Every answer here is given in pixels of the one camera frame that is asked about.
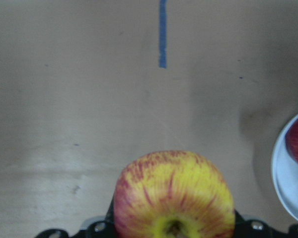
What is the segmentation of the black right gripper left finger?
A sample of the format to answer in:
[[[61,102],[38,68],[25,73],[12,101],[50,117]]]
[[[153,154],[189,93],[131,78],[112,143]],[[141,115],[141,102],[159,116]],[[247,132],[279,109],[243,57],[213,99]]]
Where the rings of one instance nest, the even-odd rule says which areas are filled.
[[[51,228],[40,232],[36,238],[115,238],[116,230],[114,227],[114,201],[111,200],[105,216],[92,217],[85,220],[80,230],[70,236],[63,229]]]

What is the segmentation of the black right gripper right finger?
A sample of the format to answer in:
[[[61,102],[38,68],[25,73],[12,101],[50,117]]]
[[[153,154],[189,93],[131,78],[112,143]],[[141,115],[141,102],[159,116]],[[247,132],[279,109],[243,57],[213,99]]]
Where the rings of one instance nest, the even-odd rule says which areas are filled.
[[[235,210],[234,238],[298,238],[298,224],[286,233],[278,231],[259,219],[245,219]]]

